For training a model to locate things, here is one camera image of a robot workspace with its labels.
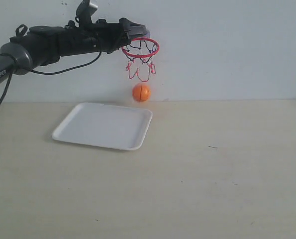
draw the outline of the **red hoop rim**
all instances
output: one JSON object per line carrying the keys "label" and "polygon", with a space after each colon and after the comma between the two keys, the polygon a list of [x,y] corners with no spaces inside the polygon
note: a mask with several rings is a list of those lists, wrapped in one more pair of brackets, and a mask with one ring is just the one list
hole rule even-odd
{"label": "red hoop rim", "polygon": [[156,40],[153,40],[153,39],[151,39],[149,37],[137,37],[137,38],[134,38],[132,41],[141,41],[141,40],[150,41],[150,42],[156,44],[157,45],[157,49],[154,52],[151,52],[150,54],[147,54],[147,55],[135,55],[135,54],[131,54],[131,53],[127,52],[126,49],[124,49],[124,46],[123,46],[121,48],[122,49],[122,52],[125,55],[127,55],[129,57],[133,57],[133,58],[148,58],[148,57],[151,57],[151,56],[156,55],[159,52],[159,50],[160,50],[159,43]]}

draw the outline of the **robotic arm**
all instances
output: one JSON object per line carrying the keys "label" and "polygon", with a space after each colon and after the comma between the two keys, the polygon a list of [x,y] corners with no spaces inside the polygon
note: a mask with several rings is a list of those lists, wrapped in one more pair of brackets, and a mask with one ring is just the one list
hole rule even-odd
{"label": "robotic arm", "polygon": [[121,18],[119,23],[107,23],[104,19],[92,23],[91,16],[97,9],[90,0],[83,0],[75,18],[79,27],[73,21],[65,27],[35,26],[29,31],[21,25],[10,43],[0,49],[0,83],[10,74],[27,74],[38,66],[58,62],[63,56],[110,54],[129,45],[132,39],[148,34],[144,25],[127,18]]}

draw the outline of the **orange ball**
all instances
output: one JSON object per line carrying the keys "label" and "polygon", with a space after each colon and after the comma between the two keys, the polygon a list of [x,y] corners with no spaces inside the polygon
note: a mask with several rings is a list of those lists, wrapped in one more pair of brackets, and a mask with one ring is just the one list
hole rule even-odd
{"label": "orange ball", "polygon": [[151,96],[150,87],[146,84],[139,83],[132,89],[132,97],[137,102],[147,101]]}

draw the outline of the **light wooden tabletop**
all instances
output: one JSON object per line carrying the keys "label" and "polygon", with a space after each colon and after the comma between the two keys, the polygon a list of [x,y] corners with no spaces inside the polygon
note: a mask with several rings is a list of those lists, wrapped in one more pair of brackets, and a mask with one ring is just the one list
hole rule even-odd
{"label": "light wooden tabletop", "polygon": [[134,152],[53,141],[74,105],[2,105],[0,239],[296,239],[296,101],[149,103]]}

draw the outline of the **white tray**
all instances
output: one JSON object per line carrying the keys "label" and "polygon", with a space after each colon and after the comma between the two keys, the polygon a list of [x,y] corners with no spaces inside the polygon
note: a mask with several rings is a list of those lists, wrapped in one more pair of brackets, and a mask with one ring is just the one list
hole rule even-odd
{"label": "white tray", "polygon": [[142,146],[152,112],[94,103],[77,105],[53,132],[54,140],[120,150]]}

